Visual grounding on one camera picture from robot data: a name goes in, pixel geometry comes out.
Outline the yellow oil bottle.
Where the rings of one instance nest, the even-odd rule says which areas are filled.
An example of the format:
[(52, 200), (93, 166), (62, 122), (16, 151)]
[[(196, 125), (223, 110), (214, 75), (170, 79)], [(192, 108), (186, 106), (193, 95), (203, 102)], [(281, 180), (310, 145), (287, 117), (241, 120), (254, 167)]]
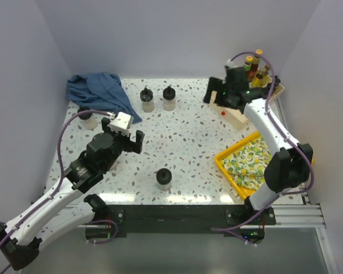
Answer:
[(256, 75), (252, 81), (252, 87), (261, 87), (262, 86), (265, 71), (266, 71), (266, 69), (264, 69), (264, 68), (262, 68), (261, 70), (258, 70), (258, 72), (256, 73)]
[(265, 87), (268, 84), (270, 69), (271, 69), (270, 65), (266, 64), (264, 66), (264, 69), (261, 71), (263, 74), (263, 78), (261, 80), (262, 87)]

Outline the yellow cap sauce bottle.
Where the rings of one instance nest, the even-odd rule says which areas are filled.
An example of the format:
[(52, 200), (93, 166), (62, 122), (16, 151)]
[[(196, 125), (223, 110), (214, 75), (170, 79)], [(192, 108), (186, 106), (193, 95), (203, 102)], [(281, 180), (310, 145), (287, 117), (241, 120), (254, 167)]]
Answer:
[(253, 63), (253, 56), (249, 55), (245, 58), (245, 62), (244, 62), (244, 68), (245, 68), (245, 72), (247, 74), (247, 80), (248, 82), (251, 82), (255, 72), (252, 71), (251, 67), (252, 67), (252, 63)]

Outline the red cap sauce bottle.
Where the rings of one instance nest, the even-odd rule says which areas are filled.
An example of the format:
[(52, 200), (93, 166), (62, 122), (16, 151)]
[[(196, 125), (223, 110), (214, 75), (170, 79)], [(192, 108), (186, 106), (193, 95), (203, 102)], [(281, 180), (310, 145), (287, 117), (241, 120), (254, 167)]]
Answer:
[(259, 63), (260, 63), (260, 57), (263, 54), (263, 51), (261, 49), (257, 49), (255, 51), (255, 54), (253, 56), (253, 61), (251, 64), (251, 69), (250, 69), (250, 76), (254, 77), (256, 75), (256, 71), (259, 67)]

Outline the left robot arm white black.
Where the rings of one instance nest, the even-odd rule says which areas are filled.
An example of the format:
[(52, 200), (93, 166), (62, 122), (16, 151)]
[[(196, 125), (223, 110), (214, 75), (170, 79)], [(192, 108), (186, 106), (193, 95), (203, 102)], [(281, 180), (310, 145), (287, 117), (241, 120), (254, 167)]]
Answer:
[(54, 186), (14, 219), (0, 222), (0, 251), (15, 271), (26, 268), (52, 240), (82, 224), (106, 221), (106, 203), (88, 191), (103, 180), (122, 152), (140, 154), (144, 133), (131, 140), (125, 118), (102, 119), (96, 134)]

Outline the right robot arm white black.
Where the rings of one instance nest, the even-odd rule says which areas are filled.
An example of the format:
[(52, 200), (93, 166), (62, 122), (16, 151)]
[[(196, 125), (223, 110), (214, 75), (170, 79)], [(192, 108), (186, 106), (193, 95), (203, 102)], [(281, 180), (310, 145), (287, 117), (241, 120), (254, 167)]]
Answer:
[(204, 103), (214, 102), (217, 106), (238, 110), (256, 127), (265, 140), (271, 161), (264, 171), (264, 184), (247, 197), (243, 218), (256, 224), (263, 218), (263, 210), (281, 195), (308, 182), (314, 182), (312, 167), (313, 148), (294, 138), (276, 118), (269, 105), (270, 93), (262, 87), (250, 87), (243, 67), (228, 68), (226, 77), (210, 77)]

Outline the far left glass jar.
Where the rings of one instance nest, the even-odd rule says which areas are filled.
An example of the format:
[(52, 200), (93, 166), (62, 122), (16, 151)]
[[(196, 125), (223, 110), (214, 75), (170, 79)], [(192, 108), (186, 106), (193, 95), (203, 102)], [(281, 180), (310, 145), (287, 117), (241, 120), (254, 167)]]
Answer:
[(80, 113), (80, 115), (78, 116), (78, 118), (81, 120), (85, 129), (94, 130), (97, 127), (98, 122), (96, 121), (96, 118), (92, 113), (84, 113), (84, 111), (89, 110), (89, 107), (79, 107), (77, 113)]

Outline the beige divided wooden tray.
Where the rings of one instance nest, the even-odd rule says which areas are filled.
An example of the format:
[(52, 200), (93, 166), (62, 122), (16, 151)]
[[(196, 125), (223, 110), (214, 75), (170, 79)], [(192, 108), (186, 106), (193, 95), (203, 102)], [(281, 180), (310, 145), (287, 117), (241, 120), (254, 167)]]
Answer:
[[(273, 92), (271, 97), (271, 105), (274, 101), (277, 100), (277, 98), (283, 93), (285, 90), (285, 87), (281, 84), (279, 84), (276, 88), (276, 90)], [(229, 109), (225, 107), (218, 106), (215, 103), (217, 92), (214, 91), (211, 96), (211, 101), (209, 103), (209, 106), (217, 112), (223, 119), (225, 119), (228, 123), (230, 123), (235, 129), (242, 130), (243, 127), (245, 127), (249, 123), (249, 119), (242, 114), (239, 110)]]

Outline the taped lid glass jar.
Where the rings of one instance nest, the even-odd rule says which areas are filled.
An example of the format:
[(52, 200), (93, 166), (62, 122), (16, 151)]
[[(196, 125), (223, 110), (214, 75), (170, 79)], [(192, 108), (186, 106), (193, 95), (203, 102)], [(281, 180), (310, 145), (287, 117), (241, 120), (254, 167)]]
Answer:
[(154, 95), (150, 89), (145, 87), (143, 90), (141, 90), (140, 100), (142, 103), (142, 110), (144, 112), (152, 112), (154, 110)]

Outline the blue checkered shirt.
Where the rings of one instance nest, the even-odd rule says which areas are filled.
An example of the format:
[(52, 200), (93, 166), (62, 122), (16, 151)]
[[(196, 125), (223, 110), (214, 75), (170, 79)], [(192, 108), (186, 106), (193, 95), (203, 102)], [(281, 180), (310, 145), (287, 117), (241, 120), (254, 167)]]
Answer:
[(97, 72), (72, 76), (66, 84), (67, 99), (81, 107), (131, 115), (134, 123), (141, 117), (132, 108), (119, 75)]

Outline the back right glass jar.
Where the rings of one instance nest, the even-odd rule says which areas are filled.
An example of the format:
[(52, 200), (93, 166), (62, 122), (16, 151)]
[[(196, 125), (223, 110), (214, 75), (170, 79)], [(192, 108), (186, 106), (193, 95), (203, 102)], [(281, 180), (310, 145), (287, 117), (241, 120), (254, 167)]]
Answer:
[(163, 90), (163, 108), (166, 111), (172, 111), (176, 107), (176, 91), (171, 86)]

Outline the front centre glass jar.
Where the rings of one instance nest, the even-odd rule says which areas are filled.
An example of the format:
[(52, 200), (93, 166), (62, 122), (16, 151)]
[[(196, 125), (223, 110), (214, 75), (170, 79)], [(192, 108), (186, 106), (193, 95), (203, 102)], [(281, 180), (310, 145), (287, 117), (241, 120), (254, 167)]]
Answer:
[(161, 191), (168, 191), (172, 185), (172, 172), (167, 168), (159, 169), (156, 173), (156, 181)]

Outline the lemon print cloth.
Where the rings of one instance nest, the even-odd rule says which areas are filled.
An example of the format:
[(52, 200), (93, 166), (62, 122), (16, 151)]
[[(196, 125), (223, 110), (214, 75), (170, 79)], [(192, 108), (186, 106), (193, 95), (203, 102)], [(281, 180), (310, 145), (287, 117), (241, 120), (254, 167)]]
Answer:
[(256, 138), (220, 161), (239, 187), (258, 190), (272, 155), (262, 137)]

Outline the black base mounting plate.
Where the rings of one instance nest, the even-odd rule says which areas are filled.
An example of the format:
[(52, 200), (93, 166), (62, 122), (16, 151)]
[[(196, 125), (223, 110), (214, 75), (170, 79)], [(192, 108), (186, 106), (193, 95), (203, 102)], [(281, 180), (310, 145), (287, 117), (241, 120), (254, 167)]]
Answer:
[(92, 223), (104, 224), (101, 237), (129, 233), (211, 234), (212, 228), (239, 225), (243, 205), (106, 205)]

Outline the yellow plastic tray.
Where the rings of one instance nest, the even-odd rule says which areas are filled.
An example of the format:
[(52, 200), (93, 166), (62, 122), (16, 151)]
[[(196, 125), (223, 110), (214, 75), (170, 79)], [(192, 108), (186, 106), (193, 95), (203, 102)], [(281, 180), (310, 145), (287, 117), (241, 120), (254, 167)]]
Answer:
[(258, 132), (215, 156), (217, 167), (242, 200), (264, 183), (264, 170), (272, 158)]

